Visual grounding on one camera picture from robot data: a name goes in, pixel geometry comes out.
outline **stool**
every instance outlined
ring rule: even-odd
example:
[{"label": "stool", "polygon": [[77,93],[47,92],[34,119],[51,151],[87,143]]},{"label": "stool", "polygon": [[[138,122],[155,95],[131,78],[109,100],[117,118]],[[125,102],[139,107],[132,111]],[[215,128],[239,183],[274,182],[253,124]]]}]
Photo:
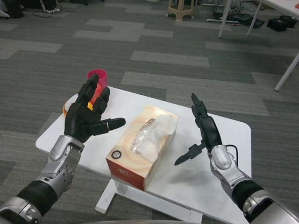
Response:
[{"label": "stool", "polygon": [[193,19],[194,0],[191,0],[191,7],[185,6],[184,3],[185,0],[178,0],[177,6],[171,6],[172,0],[169,0],[166,16],[168,16],[168,14],[175,14],[176,21],[183,21],[184,15],[191,15],[191,18]]}]

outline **table top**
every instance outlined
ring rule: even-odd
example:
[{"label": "table top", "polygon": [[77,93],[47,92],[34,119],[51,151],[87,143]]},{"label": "table top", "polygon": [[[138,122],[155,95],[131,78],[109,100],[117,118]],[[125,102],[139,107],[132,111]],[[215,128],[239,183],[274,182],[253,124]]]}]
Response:
[{"label": "table top", "polygon": [[[212,174],[206,149],[193,160],[174,166],[179,156],[201,140],[200,130],[190,108],[112,87],[110,90],[110,100],[102,119],[124,117],[127,123],[107,134],[92,136],[85,143],[79,165],[115,179],[111,176],[105,157],[143,108],[147,105],[156,106],[177,114],[179,119],[176,136],[163,153],[158,172],[150,182],[147,192],[226,223],[248,223],[239,208],[226,195],[220,181]],[[219,129],[223,144],[238,147],[239,167],[251,176],[250,127],[239,121],[211,116]],[[64,134],[63,114],[38,138],[36,147],[50,152],[61,134]],[[228,150],[235,155],[233,148]]]},{"label": "table top", "polygon": [[262,2],[299,19],[299,9],[295,7],[299,0],[262,0]]}]

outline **silver robotic arm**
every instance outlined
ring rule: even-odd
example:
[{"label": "silver robotic arm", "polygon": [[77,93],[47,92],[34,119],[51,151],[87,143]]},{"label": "silver robotic arm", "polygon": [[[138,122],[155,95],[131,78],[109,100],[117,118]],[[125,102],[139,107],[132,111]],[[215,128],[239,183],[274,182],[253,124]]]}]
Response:
[{"label": "silver robotic arm", "polygon": [[242,172],[225,145],[213,147],[212,173],[220,180],[227,195],[238,205],[251,224],[299,224],[299,219],[274,195],[257,185]]},{"label": "silver robotic arm", "polygon": [[72,186],[83,149],[80,141],[61,135],[41,175],[0,207],[1,216],[12,223],[41,223],[42,216]]},{"label": "silver robotic arm", "polygon": [[98,80],[95,74],[82,86],[66,115],[64,135],[51,149],[47,165],[38,178],[0,207],[1,223],[1,218],[11,224],[41,223],[52,205],[72,186],[83,143],[92,135],[104,134],[125,125],[124,118],[101,120],[109,100],[108,88],[97,98],[92,111],[87,108]]},{"label": "silver robotic arm", "polygon": [[207,148],[212,173],[220,180],[223,190],[243,212],[251,224],[299,224],[295,215],[274,195],[255,183],[238,168],[236,159],[222,144],[217,126],[207,114],[206,107],[192,94],[192,112],[200,128],[201,145],[193,145],[189,152],[177,159],[175,165],[193,159]]}]

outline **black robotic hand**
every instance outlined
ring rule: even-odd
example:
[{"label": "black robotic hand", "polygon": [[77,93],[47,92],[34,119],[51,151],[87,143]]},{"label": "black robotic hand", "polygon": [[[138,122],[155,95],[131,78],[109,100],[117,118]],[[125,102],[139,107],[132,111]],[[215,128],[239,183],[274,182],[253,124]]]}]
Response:
[{"label": "black robotic hand", "polygon": [[207,114],[206,106],[204,102],[198,99],[198,97],[192,93],[191,99],[194,105],[192,105],[192,113],[195,117],[195,123],[200,129],[201,133],[201,144],[198,146],[196,144],[189,148],[189,151],[180,156],[174,163],[174,165],[179,165],[188,159],[193,159],[198,156],[204,148],[207,148],[210,153],[214,146],[222,145],[221,136],[219,134],[218,128],[214,122],[214,119]]},{"label": "black robotic hand", "polygon": [[70,106],[65,118],[64,134],[83,143],[92,135],[108,133],[126,124],[124,118],[101,120],[109,100],[110,89],[108,87],[96,99],[92,111],[87,107],[97,88],[98,80],[98,75],[94,74],[83,84],[76,102]]}]

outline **striped carpet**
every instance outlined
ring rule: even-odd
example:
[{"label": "striped carpet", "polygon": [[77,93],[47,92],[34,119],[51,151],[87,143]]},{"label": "striped carpet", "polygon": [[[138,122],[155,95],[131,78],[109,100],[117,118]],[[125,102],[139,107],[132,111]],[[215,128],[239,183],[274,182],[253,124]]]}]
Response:
[{"label": "striped carpet", "polygon": [[[38,177],[47,155],[36,139],[86,73],[103,68],[110,86],[184,106],[194,92],[210,112],[249,124],[253,178],[299,211],[299,67],[273,90],[299,52],[299,25],[280,33],[263,25],[247,37],[246,26],[227,24],[218,39],[220,24],[206,22],[211,7],[197,6],[193,20],[176,22],[165,16],[166,0],[63,6],[75,11],[43,19],[29,9],[0,20],[0,203]],[[264,10],[259,18],[279,15]],[[119,196],[105,215],[95,211],[108,181],[79,168],[44,223],[172,219]]]}]

